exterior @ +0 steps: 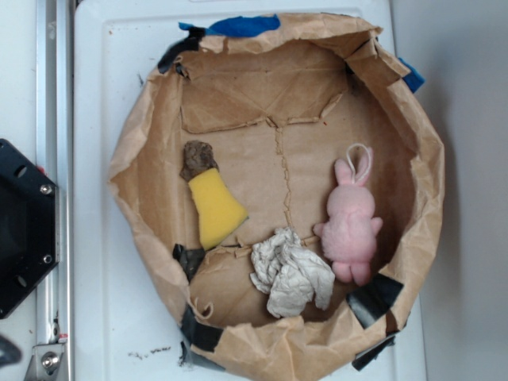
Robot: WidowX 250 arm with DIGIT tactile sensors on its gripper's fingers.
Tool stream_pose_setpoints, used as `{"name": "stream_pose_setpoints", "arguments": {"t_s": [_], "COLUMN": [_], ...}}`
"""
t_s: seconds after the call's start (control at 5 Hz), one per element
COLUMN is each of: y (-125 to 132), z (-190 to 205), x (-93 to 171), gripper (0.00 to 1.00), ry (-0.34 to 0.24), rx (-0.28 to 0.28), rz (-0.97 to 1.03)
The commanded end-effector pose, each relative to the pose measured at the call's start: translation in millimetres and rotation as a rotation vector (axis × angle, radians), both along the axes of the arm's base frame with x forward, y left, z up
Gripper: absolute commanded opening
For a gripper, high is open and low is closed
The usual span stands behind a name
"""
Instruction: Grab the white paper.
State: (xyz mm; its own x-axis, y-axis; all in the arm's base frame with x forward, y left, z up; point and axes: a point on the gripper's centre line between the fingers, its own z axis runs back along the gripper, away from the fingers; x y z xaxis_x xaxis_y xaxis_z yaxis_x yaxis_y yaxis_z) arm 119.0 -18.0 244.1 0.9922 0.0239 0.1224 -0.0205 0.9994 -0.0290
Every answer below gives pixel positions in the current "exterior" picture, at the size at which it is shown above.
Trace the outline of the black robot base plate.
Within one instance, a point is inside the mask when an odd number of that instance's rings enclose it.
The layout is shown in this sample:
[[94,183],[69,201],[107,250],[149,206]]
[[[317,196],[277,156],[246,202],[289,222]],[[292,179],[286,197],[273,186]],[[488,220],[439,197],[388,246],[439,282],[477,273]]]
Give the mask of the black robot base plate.
[[57,186],[1,140],[1,318],[56,266]]

